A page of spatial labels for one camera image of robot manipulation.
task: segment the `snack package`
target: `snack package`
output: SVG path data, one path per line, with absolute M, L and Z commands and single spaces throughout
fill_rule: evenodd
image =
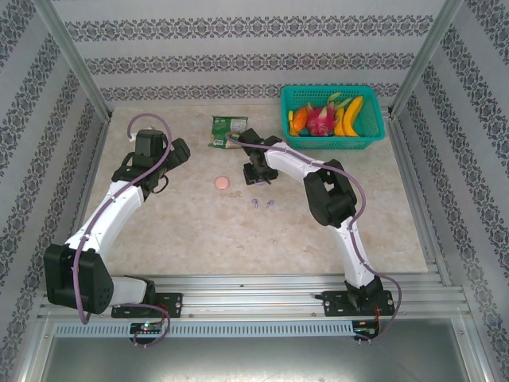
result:
M 247 117 L 213 116 L 212 119 L 212 136 L 209 146 L 220 149 L 239 149 L 239 145 L 226 140 L 226 134 L 232 132 L 231 137 L 237 139 L 239 134 L 247 129 Z

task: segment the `pink dragon fruit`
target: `pink dragon fruit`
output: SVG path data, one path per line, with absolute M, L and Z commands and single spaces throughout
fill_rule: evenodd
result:
M 331 102 L 326 107 L 314 108 L 311 103 L 308 103 L 308 122 L 306 123 L 306 129 L 308 129 L 311 135 L 316 137 L 326 137 L 334 131 L 336 126 L 336 120 L 334 119 L 334 103 Z

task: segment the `table surface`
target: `table surface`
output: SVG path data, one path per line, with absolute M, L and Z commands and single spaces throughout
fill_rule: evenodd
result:
M 266 138 L 282 137 L 276 105 L 118 107 L 111 119 L 95 176 L 87 218 L 103 199 L 111 175 L 134 143 L 127 124 L 153 112 L 183 138 L 191 158 L 168 173 L 169 185 L 150 195 L 120 232 L 107 268 L 113 275 L 267 275 L 342 273 L 339 250 L 326 227 L 311 216 L 304 187 L 280 173 L 272 185 L 247 186 L 243 150 L 208 147 L 213 115 L 245 115 L 248 127 Z M 164 130 L 155 119 L 139 119 Z M 381 272 L 426 272 L 425 259 L 389 138 L 366 150 L 310 150 L 308 156 L 338 159 L 367 194 L 359 230 L 372 266 Z M 226 176 L 220 191 L 214 180 Z M 252 199 L 258 199 L 255 209 Z M 266 209 L 268 201 L 274 206 Z

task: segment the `yellow banana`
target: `yellow banana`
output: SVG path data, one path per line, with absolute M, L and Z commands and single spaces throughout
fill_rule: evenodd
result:
M 343 116 L 344 116 L 344 109 L 337 109 L 336 111 L 336 127 L 334 127 L 334 135 L 336 137 L 344 137 L 343 132 Z
M 298 137 L 299 134 L 297 134 L 297 132 L 293 128 L 293 111 L 291 110 L 288 112 L 288 124 L 289 124 L 289 134 L 292 137 Z
M 343 117 L 343 132 L 347 137 L 358 137 L 359 135 L 353 130 L 353 124 L 356 121 L 357 115 L 363 106 L 364 98 L 360 95 L 356 97 L 344 113 Z

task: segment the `teal plastic basket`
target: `teal plastic basket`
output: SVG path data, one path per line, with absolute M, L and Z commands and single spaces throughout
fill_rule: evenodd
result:
M 292 137 L 289 134 L 288 111 L 295 112 L 310 102 L 314 107 L 323 107 L 327 98 L 341 92 L 335 101 L 357 96 L 364 97 L 362 109 L 354 122 L 358 138 L 353 137 Z M 281 119 L 283 133 L 288 143 L 296 150 L 362 150 L 385 137 L 385 126 L 379 101 L 369 86 L 285 86 L 281 97 Z

